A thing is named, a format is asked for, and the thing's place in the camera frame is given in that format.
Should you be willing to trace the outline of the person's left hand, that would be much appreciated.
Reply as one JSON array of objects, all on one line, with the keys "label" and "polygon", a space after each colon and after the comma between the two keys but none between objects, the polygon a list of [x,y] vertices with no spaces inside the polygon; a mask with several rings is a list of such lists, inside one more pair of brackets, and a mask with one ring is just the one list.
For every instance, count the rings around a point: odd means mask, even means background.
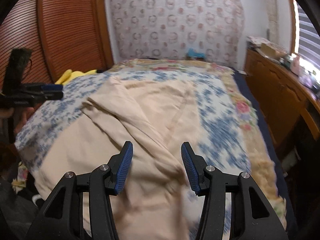
[{"label": "person's left hand", "polygon": [[14,129],[14,135],[17,135],[23,126],[27,123],[28,117],[35,112],[33,107],[27,108],[10,108],[10,109],[1,109],[1,133],[3,133],[3,122],[5,119],[11,117],[12,115],[17,116],[18,122],[16,123]]}]

